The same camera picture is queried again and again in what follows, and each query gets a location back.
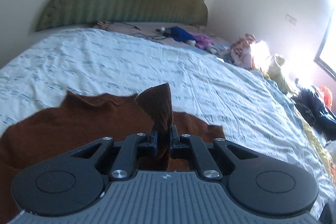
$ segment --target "metal screw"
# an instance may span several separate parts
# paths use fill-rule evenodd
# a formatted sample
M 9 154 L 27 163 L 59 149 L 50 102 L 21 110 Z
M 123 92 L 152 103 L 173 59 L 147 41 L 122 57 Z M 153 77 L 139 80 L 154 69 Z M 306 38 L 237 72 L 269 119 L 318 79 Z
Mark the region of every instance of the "metal screw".
M 216 170 L 206 170 L 203 172 L 203 175 L 207 178 L 215 179 L 220 176 L 220 173 L 217 172 Z
M 123 178 L 127 177 L 128 174 L 125 170 L 117 169 L 117 170 L 112 171 L 111 175 L 115 179 L 123 179 Z

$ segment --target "yellow cloth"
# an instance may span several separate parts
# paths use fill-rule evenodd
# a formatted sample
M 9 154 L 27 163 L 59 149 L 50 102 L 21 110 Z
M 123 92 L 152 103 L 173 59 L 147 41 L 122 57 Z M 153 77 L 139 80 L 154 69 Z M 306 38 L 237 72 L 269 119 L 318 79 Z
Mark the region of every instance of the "yellow cloth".
M 283 94 L 293 94 L 295 93 L 295 88 L 290 84 L 291 81 L 282 70 L 284 63 L 285 59 L 283 56 L 273 54 L 266 59 L 259 71 L 262 72 L 265 79 L 271 79 L 276 82 Z
M 295 114 L 300 118 L 303 124 L 303 131 L 306 134 L 309 143 L 315 148 L 316 152 L 320 155 L 320 158 L 323 162 L 323 165 L 328 173 L 331 175 L 331 167 L 333 159 L 329 152 L 322 147 L 319 139 L 316 137 L 315 133 L 311 129 L 310 125 L 306 122 L 306 120 L 302 117 L 301 113 L 295 107 Z

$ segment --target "orange cloth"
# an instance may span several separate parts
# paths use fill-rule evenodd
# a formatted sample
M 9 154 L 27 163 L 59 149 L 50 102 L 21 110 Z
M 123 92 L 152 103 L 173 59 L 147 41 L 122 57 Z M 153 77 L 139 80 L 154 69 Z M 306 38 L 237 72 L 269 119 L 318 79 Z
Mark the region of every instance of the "orange cloth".
M 326 86 L 319 86 L 317 91 L 323 98 L 325 105 L 331 110 L 331 106 L 333 104 L 333 96 L 331 91 Z

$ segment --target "black circular pad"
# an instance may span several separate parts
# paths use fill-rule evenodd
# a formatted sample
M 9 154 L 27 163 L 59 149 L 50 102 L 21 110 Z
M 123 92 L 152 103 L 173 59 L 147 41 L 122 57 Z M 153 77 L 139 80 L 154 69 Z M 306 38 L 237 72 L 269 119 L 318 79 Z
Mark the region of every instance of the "black circular pad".
M 104 182 L 90 159 L 54 158 L 21 171 L 12 182 L 17 205 L 41 216 L 62 216 L 92 204 Z
M 295 186 L 294 178 L 278 171 L 261 173 L 257 176 L 255 181 L 264 191 L 276 194 L 289 192 Z
M 227 189 L 243 207 L 283 217 L 309 211 L 319 191 L 306 170 L 269 157 L 238 161 Z
M 36 186 L 45 193 L 57 194 L 69 190 L 75 181 L 72 174 L 56 170 L 40 175 L 36 180 Z

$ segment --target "brown towel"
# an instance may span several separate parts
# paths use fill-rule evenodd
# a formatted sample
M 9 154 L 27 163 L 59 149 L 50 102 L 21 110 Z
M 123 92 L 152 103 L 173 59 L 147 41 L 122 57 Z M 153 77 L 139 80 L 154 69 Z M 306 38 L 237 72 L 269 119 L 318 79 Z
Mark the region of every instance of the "brown towel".
M 142 159 L 140 163 L 156 170 L 167 167 L 188 170 L 184 160 L 167 160 L 169 144 L 165 140 L 173 115 L 179 134 L 194 134 L 204 142 L 224 136 L 220 126 L 209 126 L 187 113 L 172 115 L 167 85 L 146 90 L 136 97 L 110 94 L 88 97 L 69 92 L 60 107 L 44 109 L 10 126 L 0 138 L 0 223 L 8 222 L 18 213 L 10 189 L 17 172 L 98 138 L 112 136 L 115 141 L 123 141 L 130 134 L 150 132 L 152 118 L 160 133 L 159 158 Z

